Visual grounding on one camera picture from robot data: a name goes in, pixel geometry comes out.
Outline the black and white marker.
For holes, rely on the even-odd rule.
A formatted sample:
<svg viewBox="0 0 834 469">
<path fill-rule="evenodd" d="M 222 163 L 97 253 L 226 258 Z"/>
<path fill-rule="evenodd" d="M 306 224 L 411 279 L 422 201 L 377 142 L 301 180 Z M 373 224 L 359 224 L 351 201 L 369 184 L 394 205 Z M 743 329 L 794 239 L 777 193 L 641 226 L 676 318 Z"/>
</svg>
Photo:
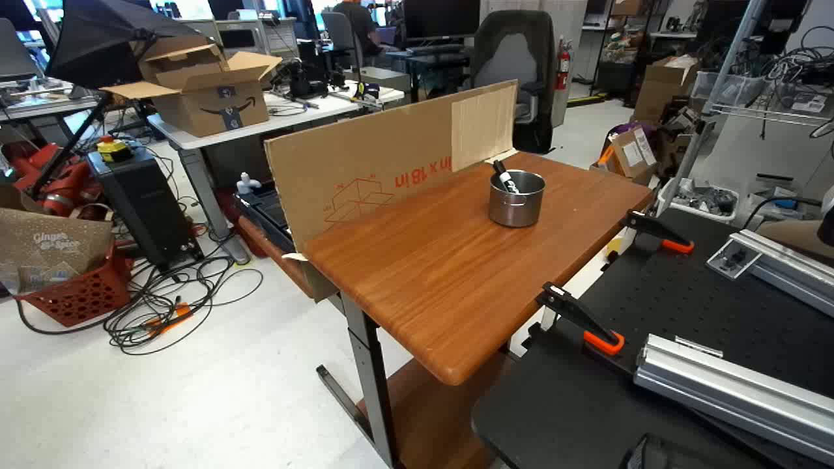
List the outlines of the black and white marker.
<svg viewBox="0 0 834 469">
<path fill-rule="evenodd" d="M 508 188 L 508 193 L 514 193 L 514 196 L 520 193 L 518 184 L 514 183 L 510 172 L 502 166 L 502 162 L 495 159 L 489 166 L 498 174 L 498 180 Z"/>
</svg>

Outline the small stainless steel pot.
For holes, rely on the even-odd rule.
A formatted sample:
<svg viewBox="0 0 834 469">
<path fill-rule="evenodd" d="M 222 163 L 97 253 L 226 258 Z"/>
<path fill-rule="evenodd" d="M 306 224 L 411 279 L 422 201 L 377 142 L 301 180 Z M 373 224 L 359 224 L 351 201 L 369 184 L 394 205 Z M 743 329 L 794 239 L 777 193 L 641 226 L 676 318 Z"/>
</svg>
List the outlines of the small stainless steel pot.
<svg viewBox="0 0 834 469">
<path fill-rule="evenodd" d="M 541 208 L 545 176 L 528 168 L 510 168 L 508 176 L 516 189 L 510 189 L 501 174 L 489 176 L 489 218 L 510 230 L 534 226 Z"/>
</svg>

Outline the wooden desk with metal legs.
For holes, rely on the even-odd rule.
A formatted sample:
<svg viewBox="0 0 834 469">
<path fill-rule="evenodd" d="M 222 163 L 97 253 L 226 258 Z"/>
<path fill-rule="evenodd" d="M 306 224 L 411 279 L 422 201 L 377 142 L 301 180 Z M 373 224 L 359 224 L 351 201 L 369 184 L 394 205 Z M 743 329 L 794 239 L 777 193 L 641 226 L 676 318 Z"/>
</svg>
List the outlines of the wooden desk with metal legs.
<svg viewBox="0 0 834 469">
<path fill-rule="evenodd" d="M 355 350 L 369 445 L 400 462 L 381 340 L 396 339 L 442 386 L 460 386 L 536 313 L 534 294 L 567 282 L 652 193 L 626 176 L 516 154 L 545 180 L 538 221 L 486 217 L 493 168 L 473 163 L 404 201 L 330 226 L 305 248 L 335 287 Z"/>
</svg>

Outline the brown cardboard panel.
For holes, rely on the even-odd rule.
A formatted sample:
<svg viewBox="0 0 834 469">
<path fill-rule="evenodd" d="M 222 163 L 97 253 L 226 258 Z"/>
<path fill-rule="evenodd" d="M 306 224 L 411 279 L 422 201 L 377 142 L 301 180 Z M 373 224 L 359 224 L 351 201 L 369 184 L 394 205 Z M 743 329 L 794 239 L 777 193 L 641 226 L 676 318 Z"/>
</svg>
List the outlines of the brown cardboard panel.
<svg viewBox="0 0 834 469">
<path fill-rule="evenodd" d="M 262 142 L 293 248 L 514 151 L 516 81 L 316 125 Z"/>
</svg>

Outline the orange black clamp near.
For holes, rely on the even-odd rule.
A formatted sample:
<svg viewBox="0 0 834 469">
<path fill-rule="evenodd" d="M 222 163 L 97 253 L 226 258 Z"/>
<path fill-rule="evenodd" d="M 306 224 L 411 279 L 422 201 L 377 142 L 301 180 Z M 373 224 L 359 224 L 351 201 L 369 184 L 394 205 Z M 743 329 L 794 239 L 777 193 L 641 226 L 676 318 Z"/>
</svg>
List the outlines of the orange black clamp near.
<svg viewBox="0 0 834 469">
<path fill-rule="evenodd" d="M 567 288 L 557 284 L 545 284 L 536 294 L 536 301 L 579 325 L 580 340 L 589 350 L 597 350 L 604 356 L 618 356 L 623 351 L 626 336 L 613 329 L 604 329 Z"/>
</svg>

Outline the black office chair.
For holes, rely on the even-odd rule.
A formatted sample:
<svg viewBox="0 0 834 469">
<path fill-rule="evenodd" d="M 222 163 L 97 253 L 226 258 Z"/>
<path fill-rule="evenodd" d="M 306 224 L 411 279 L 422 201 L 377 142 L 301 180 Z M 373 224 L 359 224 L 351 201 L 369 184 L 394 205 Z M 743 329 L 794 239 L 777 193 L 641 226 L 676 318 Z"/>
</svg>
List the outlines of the black office chair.
<svg viewBox="0 0 834 469">
<path fill-rule="evenodd" d="M 495 9 L 477 33 L 468 75 L 473 86 L 516 81 L 514 145 L 547 154 L 553 142 L 555 30 L 545 9 Z"/>
</svg>

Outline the red fire extinguisher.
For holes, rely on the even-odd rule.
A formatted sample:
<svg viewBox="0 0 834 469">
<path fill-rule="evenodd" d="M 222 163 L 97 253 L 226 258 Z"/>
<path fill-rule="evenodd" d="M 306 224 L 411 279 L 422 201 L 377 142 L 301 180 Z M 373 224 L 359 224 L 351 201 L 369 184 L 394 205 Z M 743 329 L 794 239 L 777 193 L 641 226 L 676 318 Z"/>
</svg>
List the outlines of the red fire extinguisher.
<svg viewBox="0 0 834 469">
<path fill-rule="evenodd" d="M 563 37 L 557 39 L 557 56 L 555 56 L 555 90 L 564 90 L 567 89 L 567 79 L 571 79 L 571 41 L 564 41 Z"/>
</svg>

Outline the orange black clamp far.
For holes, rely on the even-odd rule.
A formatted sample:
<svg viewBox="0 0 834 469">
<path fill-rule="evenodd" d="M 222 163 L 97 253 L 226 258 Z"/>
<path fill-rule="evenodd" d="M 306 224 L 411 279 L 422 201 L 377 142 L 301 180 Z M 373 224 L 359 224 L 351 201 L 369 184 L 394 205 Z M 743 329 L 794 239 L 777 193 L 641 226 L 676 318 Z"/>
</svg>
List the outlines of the orange black clamp far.
<svg viewBox="0 0 834 469">
<path fill-rule="evenodd" d="M 628 211 L 626 224 L 635 232 L 656 236 L 660 248 L 667 253 L 691 254 L 696 251 L 693 239 L 676 234 L 674 230 L 670 230 L 667 224 L 661 224 L 660 218 L 652 218 L 645 213 Z"/>
</svg>

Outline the open amazon cardboard box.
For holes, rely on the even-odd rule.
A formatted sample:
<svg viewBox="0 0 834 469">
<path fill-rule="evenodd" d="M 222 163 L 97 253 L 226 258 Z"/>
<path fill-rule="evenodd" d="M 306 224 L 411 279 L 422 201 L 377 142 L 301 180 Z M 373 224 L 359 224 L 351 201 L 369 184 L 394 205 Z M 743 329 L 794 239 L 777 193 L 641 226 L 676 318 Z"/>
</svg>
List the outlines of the open amazon cardboard box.
<svg viewBox="0 0 834 469">
<path fill-rule="evenodd" d="M 232 51 L 218 43 L 157 47 L 141 56 L 141 79 L 108 86 L 116 101 L 151 101 L 167 125 L 213 136 L 269 119 L 262 98 L 275 55 Z"/>
</svg>

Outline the black computer tower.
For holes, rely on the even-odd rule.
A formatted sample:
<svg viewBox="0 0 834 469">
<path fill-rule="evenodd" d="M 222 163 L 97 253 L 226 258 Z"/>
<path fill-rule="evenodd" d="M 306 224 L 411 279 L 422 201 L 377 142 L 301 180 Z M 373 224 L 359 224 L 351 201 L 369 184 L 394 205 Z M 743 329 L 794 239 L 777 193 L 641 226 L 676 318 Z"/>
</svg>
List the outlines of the black computer tower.
<svg viewBox="0 0 834 469">
<path fill-rule="evenodd" d="M 142 258 L 167 269 L 200 254 L 170 183 L 146 148 L 129 145 L 129 155 L 116 162 L 106 162 L 102 151 L 91 151 L 89 166 Z"/>
</svg>

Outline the red plastic basket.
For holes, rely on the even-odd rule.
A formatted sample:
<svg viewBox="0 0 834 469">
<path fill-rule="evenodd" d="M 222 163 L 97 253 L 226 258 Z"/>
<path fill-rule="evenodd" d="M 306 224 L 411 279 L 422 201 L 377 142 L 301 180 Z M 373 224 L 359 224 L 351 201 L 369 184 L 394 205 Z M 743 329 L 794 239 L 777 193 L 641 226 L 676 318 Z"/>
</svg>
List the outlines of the red plastic basket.
<svg viewBox="0 0 834 469">
<path fill-rule="evenodd" d="M 84 271 L 63 284 L 50 284 L 44 288 L 22 294 L 22 301 L 69 329 L 127 304 L 129 269 L 129 258 L 111 253 L 102 265 L 91 271 Z"/>
</svg>

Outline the black photo light softbox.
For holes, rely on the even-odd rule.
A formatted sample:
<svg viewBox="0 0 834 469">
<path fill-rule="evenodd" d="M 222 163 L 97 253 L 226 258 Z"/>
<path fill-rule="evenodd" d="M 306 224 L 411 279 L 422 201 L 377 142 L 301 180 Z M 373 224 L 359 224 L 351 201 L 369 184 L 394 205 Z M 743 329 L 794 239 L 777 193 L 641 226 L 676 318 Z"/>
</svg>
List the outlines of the black photo light softbox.
<svg viewBox="0 0 834 469">
<path fill-rule="evenodd" d="M 84 89 L 129 84 L 141 79 L 141 56 L 167 43 L 202 43 L 202 37 L 133 0 L 63 0 L 46 73 Z"/>
</svg>

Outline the aluminium extrusion rail near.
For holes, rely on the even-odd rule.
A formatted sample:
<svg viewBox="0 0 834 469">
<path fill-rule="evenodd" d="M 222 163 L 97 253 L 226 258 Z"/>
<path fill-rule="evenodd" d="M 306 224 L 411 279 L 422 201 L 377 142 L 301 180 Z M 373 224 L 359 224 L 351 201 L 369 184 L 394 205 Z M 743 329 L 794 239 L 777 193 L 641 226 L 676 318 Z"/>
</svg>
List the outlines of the aluminium extrusion rail near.
<svg viewBox="0 0 834 469">
<path fill-rule="evenodd" d="M 720 421 L 834 463 L 834 398 L 648 334 L 632 382 Z"/>
</svg>

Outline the aluminium extrusion rail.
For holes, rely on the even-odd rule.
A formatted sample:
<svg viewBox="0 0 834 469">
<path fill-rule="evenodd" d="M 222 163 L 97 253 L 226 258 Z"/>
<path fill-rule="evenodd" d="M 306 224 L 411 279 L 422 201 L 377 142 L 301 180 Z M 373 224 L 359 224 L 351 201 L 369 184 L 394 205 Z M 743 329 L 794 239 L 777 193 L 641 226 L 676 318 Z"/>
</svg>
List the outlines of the aluminium extrusion rail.
<svg viewBox="0 0 834 469">
<path fill-rule="evenodd" d="M 834 463 L 834 398 L 648 334 L 632 382 L 720 421 Z"/>
<path fill-rule="evenodd" d="M 748 254 L 743 273 L 749 273 L 766 282 L 768 287 L 834 318 L 834 269 L 832 265 L 813 260 L 749 230 L 734 232 L 730 243 Z"/>
</svg>

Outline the aluminium extrusion rail far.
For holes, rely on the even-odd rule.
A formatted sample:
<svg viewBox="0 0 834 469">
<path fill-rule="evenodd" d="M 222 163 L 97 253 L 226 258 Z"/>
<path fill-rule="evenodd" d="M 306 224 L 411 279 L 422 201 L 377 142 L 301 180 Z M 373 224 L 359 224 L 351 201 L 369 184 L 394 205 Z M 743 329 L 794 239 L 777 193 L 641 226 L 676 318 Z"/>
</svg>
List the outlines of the aluminium extrusion rail far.
<svg viewBox="0 0 834 469">
<path fill-rule="evenodd" d="M 749 230 L 734 232 L 730 243 L 748 254 L 743 273 L 749 273 L 766 282 L 768 287 L 834 318 L 834 269 L 832 265 L 813 260 Z"/>
</svg>

